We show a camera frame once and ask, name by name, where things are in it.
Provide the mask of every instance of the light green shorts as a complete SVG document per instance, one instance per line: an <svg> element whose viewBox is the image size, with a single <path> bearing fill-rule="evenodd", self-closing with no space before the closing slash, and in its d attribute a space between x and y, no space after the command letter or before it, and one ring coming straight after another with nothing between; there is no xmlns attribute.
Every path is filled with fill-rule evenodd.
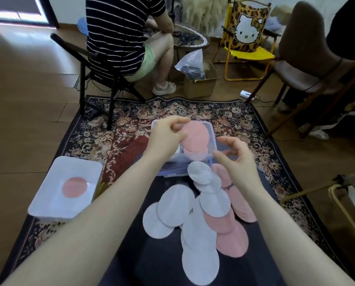
<svg viewBox="0 0 355 286"><path fill-rule="evenodd" d="M143 77L145 77L151 70L155 67L155 53L151 46L147 43L144 44L144 58L142 65L138 71L130 76L124 76L128 82L135 82Z"/></svg>

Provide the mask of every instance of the black and white striped shirt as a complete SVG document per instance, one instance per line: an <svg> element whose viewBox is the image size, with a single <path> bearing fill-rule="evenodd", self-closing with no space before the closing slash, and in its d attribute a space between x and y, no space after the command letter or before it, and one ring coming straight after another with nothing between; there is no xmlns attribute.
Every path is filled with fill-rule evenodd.
<svg viewBox="0 0 355 286"><path fill-rule="evenodd" d="M87 50L105 54L122 75L135 74L145 53L145 22L164 11L165 0L86 0ZM96 76L112 78L103 64L89 60Z"/></svg>

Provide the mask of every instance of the rug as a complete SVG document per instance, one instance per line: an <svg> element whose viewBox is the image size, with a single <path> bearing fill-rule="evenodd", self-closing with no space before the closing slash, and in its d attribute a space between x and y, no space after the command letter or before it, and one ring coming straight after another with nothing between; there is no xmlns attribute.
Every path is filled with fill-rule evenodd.
<svg viewBox="0 0 355 286"><path fill-rule="evenodd" d="M87 96L87 99L108 110L108 98ZM236 136L249 144L259 170L278 199L302 191L277 144L272 138L263 138L267 130L255 108L241 100L214 102L156 97L142 104L117 99L112 130L106 130L106 117L87 121L77 114L55 158L70 156L98 161L104 166L102 181L112 184L146 149L152 120L168 115L209 121L216 136ZM287 201L284 209L332 260L347 271L345 260L306 197ZM62 226L62 223L42 223L27 216L0 276L0 283Z"/></svg>

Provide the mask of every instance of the pampas grass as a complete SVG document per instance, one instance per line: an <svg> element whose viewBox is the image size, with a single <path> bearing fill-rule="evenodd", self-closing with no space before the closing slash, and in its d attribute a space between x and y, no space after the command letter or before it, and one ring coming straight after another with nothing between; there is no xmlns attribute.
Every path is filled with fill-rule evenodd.
<svg viewBox="0 0 355 286"><path fill-rule="evenodd" d="M180 0L183 22L203 33L209 33L222 22L226 15L227 0Z"/></svg>

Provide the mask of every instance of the hello kitty pillow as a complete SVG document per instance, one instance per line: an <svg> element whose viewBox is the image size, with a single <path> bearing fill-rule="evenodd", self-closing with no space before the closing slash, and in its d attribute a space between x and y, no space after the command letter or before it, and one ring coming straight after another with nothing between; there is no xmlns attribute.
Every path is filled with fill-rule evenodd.
<svg viewBox="0 0 355 286"><path fill-rule="evenodd" d="M253 8L241 2L235 1L229 28L234 30L232 50L254 52L261 42L263 28L270 12L270 6L266 8ZM229 35L225 46L229 48Z"/></svg>

